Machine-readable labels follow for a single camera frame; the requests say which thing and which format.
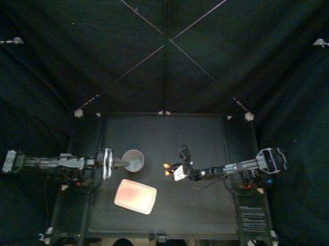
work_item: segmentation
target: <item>orange object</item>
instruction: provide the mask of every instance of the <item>orange object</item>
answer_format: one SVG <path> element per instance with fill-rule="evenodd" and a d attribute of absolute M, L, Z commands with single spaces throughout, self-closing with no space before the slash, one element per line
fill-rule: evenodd
<path fill-rule="evenodd" d="M 165 164 L 164 164 L 164 167 L 165 167 L 166 169 L 170 169 L 170 168 L 172 168 L 172 164 L 165 163 Z"/>

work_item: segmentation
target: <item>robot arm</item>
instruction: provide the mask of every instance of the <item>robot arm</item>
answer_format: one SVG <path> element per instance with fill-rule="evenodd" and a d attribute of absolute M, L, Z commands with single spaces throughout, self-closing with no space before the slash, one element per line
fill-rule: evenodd
<path fill-rule="evenodd" d="M 20 151 L 11 150 L 7 153 L 3 173 L 18 173 L 22 169 L 46 169 L 53 170 L 61 183 L 85 184 L 90 183 L 90 177 L 85 175 L 87 170 L 102 166 L 103 180 L 106 181 L 113 174 L 114 167 L 127 166 L 130 162 L 114 159 L 111 148 L 103 149 L 97 158 L 78 158 L 71 154 L 61 154 L 58 158 L 29 158 Z"/>
<path fill-rule="evenodd" d="M 222 180 L 234 174 L 244 174 L 245 179 L 257 180 L 264 175 L 269 176 L 287 169 L 287 159 L 280 148 L 261 150 L 253 160 L 197 170 L 190 161 L 188 147 L 184 145 L 181 147 L 181 159 L 184 163 L 173 166 L 168 163 L 165 164 L 166 175 L 174 174 L 176 181 L 186 177 L 194 182 L 201 180 Z"/>

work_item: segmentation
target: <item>black fabric wall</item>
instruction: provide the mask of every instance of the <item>black fabric wall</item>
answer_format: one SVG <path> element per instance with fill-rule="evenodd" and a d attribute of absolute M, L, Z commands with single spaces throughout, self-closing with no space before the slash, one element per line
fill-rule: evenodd
<path fill-rule="evenodd" d="M 275 226 L 287 245 L 329 241 L 328 67 L 329 50 L 313 51 L 259 113 L 260 146 L 284 147 L 291 167 L 271 193 Z"/>
<path fill-rule="evenodd" d="M 2 30 L 11 27 L 0 19 Z M 0 168 L 7 151 L 29 157 L 66 152 L 73 117 L 31 49 L 0 47 Z M 57 186 L 43 173 L 0 177 L 0 245 L 37 245 L 50 221 Z"/>

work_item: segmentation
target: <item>black backdrop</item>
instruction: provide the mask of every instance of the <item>black backdrop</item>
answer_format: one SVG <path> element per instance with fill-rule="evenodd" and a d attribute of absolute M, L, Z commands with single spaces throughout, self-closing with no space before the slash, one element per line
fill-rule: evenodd
<path fill-rule="evenodd" d="M 271 194 L 279 234 L 288 245 L 325 245 L 329 51 L 313 42 L 328 37 L 328 1 L 125 3 L 136 12 L 123 1 L 2 1 L 0 39 L 26 44 L 0 46 L 0 159 L 8 149 L 66 152 L 74 110 L 99 92 L 85 112 L 243 114 L 237 98 L 260 147 L 288 150 L 292 171 Z M 0 243 L 27 245 L 45 231 L 45 183 L 2 176 Z"/>

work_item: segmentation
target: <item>white tray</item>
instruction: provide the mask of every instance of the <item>white tray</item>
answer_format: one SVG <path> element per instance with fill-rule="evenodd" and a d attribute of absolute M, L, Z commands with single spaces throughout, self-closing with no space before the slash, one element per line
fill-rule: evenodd
<path fill-rule="evenodd" d="M 122 180 L 115 204 L 140 213 L 150 214 L 157 197 L 157 189 L 130 180 Z"/>

